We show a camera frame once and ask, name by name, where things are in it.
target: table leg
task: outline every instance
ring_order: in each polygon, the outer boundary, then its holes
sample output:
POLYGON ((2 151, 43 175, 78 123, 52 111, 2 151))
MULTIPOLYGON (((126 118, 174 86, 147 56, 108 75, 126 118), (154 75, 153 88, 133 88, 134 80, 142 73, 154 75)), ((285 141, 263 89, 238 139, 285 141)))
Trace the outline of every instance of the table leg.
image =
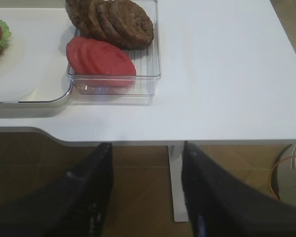
POLYGON ((169 146, 169 164, 172 187, 173 213, 175 222, 187 222, 188 215, 185 206, 181 182, 183 146, 169 146))

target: cooked meat patty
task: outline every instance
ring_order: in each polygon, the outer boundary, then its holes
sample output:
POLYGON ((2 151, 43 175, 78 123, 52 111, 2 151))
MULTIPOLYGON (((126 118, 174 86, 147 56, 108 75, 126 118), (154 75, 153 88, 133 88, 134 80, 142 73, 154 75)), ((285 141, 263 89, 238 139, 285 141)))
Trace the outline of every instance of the cooked meat patty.
POLYGON ((153 40, 153 24, 146 12, 131 0, 115 0, 110 9, 110 21, 119 34, 145 48, 153 40))
POLYGON ((79 0, 66 0, 65 8, 72 24, 79 29, 82 36, 89 38, 91 37, 91 34, 87 25, 82 19, 83 14, 81 13, 82 7, 80 4, 81 2, 79 0))
POLYGON ((87 0, 88 4, 85 7, 85 14, 88 18, 87 26, 93 36, 93 38, 102 41, 109 41, 107 35, 105 34, 101 23, 96 12, 97 5, 102 4, 104 0, 87 0))
POLYGON ((109 0, 97 5, 98 17, 105 34, 110 39, 110 42, 117 47, 124 49, 136 48, 136 45, 132 44, 129 40, 125 40, 110 22, 110 8, 113 4, 114 1, 109 0))

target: clear plastic container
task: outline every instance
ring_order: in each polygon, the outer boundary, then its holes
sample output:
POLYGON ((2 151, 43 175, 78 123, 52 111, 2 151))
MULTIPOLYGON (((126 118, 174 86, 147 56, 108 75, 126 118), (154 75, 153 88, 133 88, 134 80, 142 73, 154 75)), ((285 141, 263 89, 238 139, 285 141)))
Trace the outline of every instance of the clear plastic container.
POLYGON ((152 97, 155 95, 157 81, 161 78, 157 1, 134 0, 134 2, 146 11, 154 27, 154 39, 147 49, 125 51, 135 65, 137 75, 77 75, 74 69, 68 65, 67 76, 80 94, 130 97, 152 97), (133 80, 134 83, 129 87, 99 86, 105 80, 133 80))

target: white tray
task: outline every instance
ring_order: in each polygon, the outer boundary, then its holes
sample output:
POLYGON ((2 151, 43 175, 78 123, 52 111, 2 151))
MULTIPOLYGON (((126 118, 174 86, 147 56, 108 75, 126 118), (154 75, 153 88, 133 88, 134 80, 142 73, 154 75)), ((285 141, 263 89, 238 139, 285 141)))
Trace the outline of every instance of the white tray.
POLYGON ((9 62, 7 67, 13 80, 22 75, 15 69, 20 64, 22 67, 30 65, 26 67, 26 76, 40 77, 32 93, 19 103, 0 103, 0 108, 55 107, 66 103, 72 88, 66 76, 66 45, 75 32, 66 11, 61 8, 0 8, 0 19, 12 32, 10 46, 20 49, 20 57, 11 60, 3 55, 0 63, 9 62))

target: green lettuce leaf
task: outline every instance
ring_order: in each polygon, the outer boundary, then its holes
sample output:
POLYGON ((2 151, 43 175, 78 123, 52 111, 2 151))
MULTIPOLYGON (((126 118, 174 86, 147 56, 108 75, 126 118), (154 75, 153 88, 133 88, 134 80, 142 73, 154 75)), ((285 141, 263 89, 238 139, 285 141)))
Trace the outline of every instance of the green lettuce leaf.
POLYGON ((0 20, 0 26, 2 29, 2 38, 0 39, 0 50, 1 50, 1 48, 7 44, 8 39, 11 36, 11 32, 8 25, 2 20, 0 20))

